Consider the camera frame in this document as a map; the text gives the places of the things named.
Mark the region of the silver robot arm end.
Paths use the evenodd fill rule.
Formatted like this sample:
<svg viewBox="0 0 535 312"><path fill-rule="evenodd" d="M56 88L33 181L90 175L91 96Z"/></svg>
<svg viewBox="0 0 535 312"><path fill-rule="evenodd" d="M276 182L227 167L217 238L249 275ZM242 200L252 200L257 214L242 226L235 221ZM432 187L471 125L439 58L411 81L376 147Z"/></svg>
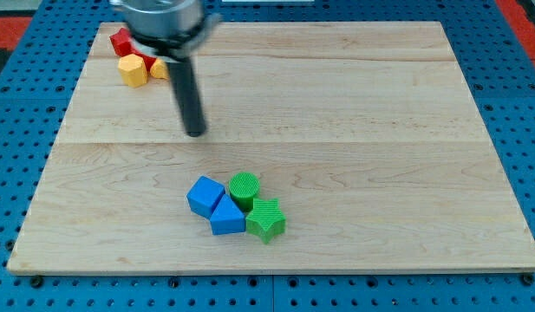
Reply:
<svg viewBox="0 0 535 312"><path fill-rule="evenodd" d="M182 62L203 45L223 17L207 14L201 0L110 0L121 13L131 43L165 62Z"/></svg>

